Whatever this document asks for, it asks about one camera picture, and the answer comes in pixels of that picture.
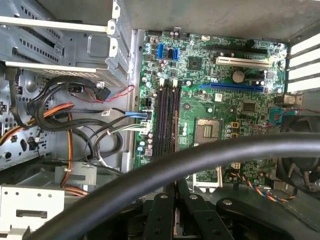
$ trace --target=green circuit board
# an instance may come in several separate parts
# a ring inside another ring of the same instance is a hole
[[[160,45],[163,46],[161,59]],[[243,51],[248,49],[248,45],[250,49],[263,50],[265,54]],[[227,48],[220,51],[217,47]],[[172,60],[172,50],[176,50],[178,59]],[[263,60],[268,61],[269,67],[220,65],[217,64],[218,57]],[[163,80],[166,85],[177,84],[180,89],[178,119],[175,120],[178,128],[173,140],[179,151],[217,140],[266,134],[269,128],[264,126],[272,119],[270,112],[278,107],[277,99],[284,95],[286,57],[287,46],[283,43],[187,33],[172,37],[170,32],[146,31],[139,111],[149,113],[150,130],[147,134],[136,135],[134,167],[138,168],[155,158],[158,94]],[[237,82],[237,86],[258,86],[263,90],[216,87],[217,84],[234,85],[235,72],[245,76],[241,83]],[[222,180],[224,183],[241,183],[240,179],[231,175],[239,173],[256,184],[264,185],[272,166],[272,159],[242,161],[236,167],[222,166]],[[196,174],[196,180],[201,182],[216,182],[217,178],[215,169]]]

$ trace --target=blue pci express slot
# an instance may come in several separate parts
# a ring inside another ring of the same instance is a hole
[[[250,86],[245,84],[220,83],[220,82],[211,82],[208,85],[200,85],[199,88],[213,88],[213,89],[224,89],[224,90],[255,92],[255,93],[263,93],[264,91],[263,86]]]
[[[178,50],[178,48],[175,47],[173,49],[172,60],[178,61],[178,59],[179,59],[179,50]]]
[[[164,58],[164,48],[165,48],[165,45],[163,43],[158,44],[158,54],[157,54],[158,59]]]

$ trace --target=fan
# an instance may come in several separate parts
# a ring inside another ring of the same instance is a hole
[[[285,115],[280,132],[320,133],[320,117]],[[319,157],[279,158],[276,166],[278,179],[306,193],[320,192],[315,184],[320,179]]]

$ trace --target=gray cable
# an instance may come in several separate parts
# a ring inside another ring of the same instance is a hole
[[[98,188],[49,220],[26,240],[79,238],[140,196],[205,169],[243,160],[319,156],[319,133],[244,136],[184,149]]]

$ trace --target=motherboard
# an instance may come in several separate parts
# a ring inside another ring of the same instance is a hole
[[[283,114],[288,47],[279,42],[146,31],[139,111],[148,132],[136,135],[135,167],[172,152],[277,131]],[[264,185],[275,161],[234,162],[194,182]]]

